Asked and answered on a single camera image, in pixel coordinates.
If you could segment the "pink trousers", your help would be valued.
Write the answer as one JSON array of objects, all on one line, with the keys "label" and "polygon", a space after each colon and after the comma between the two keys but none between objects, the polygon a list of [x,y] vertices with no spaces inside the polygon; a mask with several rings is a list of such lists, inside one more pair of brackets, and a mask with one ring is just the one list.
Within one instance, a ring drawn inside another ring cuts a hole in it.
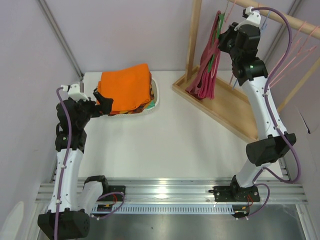
[{"label": "pink trousers", "polygon": [[214,98],[214,90],[215,90],[215,83],[216,83],[216,77],[211,78],[210,74],[207,72],[207,65],[209,62],[209,58],[212,56],[213,51],[207,51],[206,53],[204,52],[203,59],[200,61],[200,69],[199,74],[200,74],[200,82],[198,83],[198,92],[197,96],[199,99],[213,99]]}]

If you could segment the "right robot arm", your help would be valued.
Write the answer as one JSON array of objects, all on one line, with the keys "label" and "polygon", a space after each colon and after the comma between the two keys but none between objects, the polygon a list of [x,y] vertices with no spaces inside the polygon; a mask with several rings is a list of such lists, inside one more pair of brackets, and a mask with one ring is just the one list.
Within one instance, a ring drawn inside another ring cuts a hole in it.
[{"label": "right robot arm", "polygon": [[247,161],[233,176],[230,185],[215,186],[210,190],[216,202],[260,201],[255,181],[265,168],[289,151],[288,144],[294,145],[297,141],[295,134],[288,133],[283,125],[266,85],[268,71],[257,57],[260,36],[259,27],[234,22],[219,37],[218,48],[229,54],[232,72],[248,97],[258,140],[246,145]]}]

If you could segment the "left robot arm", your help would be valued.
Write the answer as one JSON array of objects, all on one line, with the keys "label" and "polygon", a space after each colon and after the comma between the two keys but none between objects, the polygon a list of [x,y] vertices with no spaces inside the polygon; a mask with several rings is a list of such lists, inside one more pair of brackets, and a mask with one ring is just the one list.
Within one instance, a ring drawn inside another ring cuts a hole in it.
[{"label": "left robot arm", "polygon": [[40,214],[37,224],[50,240],[85,238],[90,230],[90,215],[100,196],[109,193],[105,176],[91,176],[77,193],[78,176],[85,152],[85,126],[91,118],[108,115],[114,100],[94,90],[95,100],[82,91],[60,99],[56,105],[59,123],[56,126],[56,179],[46,213]]}]

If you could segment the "green plastic hanger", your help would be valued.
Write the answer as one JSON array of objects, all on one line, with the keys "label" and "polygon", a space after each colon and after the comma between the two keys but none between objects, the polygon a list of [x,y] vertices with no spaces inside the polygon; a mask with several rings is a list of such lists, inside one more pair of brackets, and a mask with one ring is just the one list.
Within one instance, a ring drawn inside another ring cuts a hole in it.
[{"label": "green plastic hanger", "polygon": [[212,43],[210,45],[211,47],[213,47],[214,53],[210,58],[210,61],[208,63],[208,69],[207,69],[208,73],[211,74],[211,77],[213,77],[214,74],[217,72],[218,66],[219,66],[219,61],[220,61],[220,50],[218,49],[219,36],[221,34],[222,27],[224,24],[225,13],[218,11],[216,13],[216,17],[217,19],[214,22],[214,31],[211,38]]}]

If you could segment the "maroon tank top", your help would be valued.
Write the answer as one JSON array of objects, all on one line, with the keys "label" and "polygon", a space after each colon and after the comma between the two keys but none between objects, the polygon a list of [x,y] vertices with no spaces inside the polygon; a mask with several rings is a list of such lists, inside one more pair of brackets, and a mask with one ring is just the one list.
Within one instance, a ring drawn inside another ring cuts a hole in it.
[{"label": "maroon tank top", "polygon": [[211,28],[208,42],[202,52],[197,75],[193,82],[186,88],[186,92],[198,98],[213,99],[215,97],[215,84],[221,51],[219,49],[219,36],[225,14],[217,11]]}]

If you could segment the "orange folded cloth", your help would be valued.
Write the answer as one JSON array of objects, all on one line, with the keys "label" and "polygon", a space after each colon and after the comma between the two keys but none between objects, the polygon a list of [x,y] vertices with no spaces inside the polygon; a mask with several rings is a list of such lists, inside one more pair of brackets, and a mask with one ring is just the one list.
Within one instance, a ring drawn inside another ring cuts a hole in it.
[{"label": "orange folded cloth", "polygon": [[155,98],[147,63],[103,72],[97,91],[104,98],[113,99],[111,115],[140,113]]}]

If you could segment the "white laundry basket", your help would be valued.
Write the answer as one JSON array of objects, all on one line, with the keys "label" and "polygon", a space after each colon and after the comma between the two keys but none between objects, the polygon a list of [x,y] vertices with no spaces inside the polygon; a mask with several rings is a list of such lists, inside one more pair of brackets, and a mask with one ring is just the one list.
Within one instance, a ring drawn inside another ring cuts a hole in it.
[{"label": "white laundry basket", "polygon": [[[96,88],[99,91],[99,93],[101,94],[101,98],[110,98],[107,96],[107,86],[109,83],[113,82],[114,80],[108,80],[106,78],[101,78],[101,80],[98,82]],[[132,114],[116,114],[116,115],[111,115],[111,113],[108,115],[109,117],[122,117],[122,116],[126,116],[126,115],[143,115],[143,114],[149,114],[151,113],[158,105],[159,103],[159,96],[158,96],[158,86],[157,86],[157,82],[152,78],[151,81],[152,84],[152,90],[154,93],[154,100],[152,100],[152,102],[146,106],[143,111],[141,112],[137,112],[137,113],[132,113]]]}]

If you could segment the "wooden clothes rack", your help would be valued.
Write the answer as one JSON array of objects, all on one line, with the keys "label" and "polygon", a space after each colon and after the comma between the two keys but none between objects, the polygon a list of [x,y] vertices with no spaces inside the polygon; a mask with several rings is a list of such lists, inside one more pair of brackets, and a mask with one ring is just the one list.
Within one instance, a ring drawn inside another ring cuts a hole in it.
[{"label": "wooden clothes rack", "polygon": [[[195,107],[206,113],[215,121],[223,125],[229,131],[243,139],[247,143],[257,140],[258,130],[254,122],[254,115],[247,96],[217,77],[214,99],[200,100],[187,93],[186,88],[196,78],[200,69],[199,65],[193,67],[198,27],[201,15],[202,0],[192,1],[192,13],[190,19],[189,40],[186,57],[185,74],[179,78],[173,85],[172,89],[185,100]],[[292,29],[304,33],[310,37],[320,40],[320,26],[313,25],[307,21],[292,17],[285,14]],[[320,57],[314,62],[312,67],[306,72],[303,78],[296,84],[288,96],[277,108],[278,112],[282,111],[289,101],[297,94],[306,81],[320,67]]]}]

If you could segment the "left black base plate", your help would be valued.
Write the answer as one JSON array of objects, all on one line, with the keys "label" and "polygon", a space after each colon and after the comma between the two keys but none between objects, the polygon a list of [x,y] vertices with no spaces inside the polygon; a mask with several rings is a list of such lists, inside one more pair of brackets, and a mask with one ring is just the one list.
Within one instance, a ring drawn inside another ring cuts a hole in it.
[{"label": "left black base plate", "polygon": [[109,185],[107,190],[104,190],[98,198],[98,202],[122,202],[125,199],[125,185]]}]

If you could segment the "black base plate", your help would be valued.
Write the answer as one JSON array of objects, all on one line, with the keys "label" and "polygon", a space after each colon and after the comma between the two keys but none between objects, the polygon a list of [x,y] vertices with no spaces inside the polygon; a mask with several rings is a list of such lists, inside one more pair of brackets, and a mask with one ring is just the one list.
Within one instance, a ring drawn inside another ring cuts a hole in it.
[{"label": "black base plate", "polygon": [[104,190],[98,198],[98,202],[122,202],[125,199],[125,185],[109,185],[107,190]]},{"label": "black base plate", "polygon": [[214,195],[216,202],[260,202],[260,195],[256,186],[238,187],[238,186],[214,186],[208,190]]}]

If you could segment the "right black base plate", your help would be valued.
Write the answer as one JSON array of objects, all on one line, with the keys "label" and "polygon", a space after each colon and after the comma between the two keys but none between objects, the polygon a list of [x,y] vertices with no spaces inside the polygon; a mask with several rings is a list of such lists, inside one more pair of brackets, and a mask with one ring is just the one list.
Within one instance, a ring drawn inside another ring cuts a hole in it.
[{"label": "right black base plate", "polygon": [[260,195],[256,186],[238,187],[238,186],[214,186],[208,190],[214,195],[216,202],[260,202]]}]

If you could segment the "aluminium mounting rail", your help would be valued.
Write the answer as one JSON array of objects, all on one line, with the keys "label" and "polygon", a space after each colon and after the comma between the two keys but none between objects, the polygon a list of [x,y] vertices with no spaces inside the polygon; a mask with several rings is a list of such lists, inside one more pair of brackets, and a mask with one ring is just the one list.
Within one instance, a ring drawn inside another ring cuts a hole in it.
[{"label": "aluminium mounting rail", "polygon": [[[230,178],[109,178],[109,185],[125,186],[127,204],[213,204],[214,195],[209,190],[226,186]],[[307,204],[301,184],[286,184],[278,180],[259,180],[270,188],[269,204]]]}]

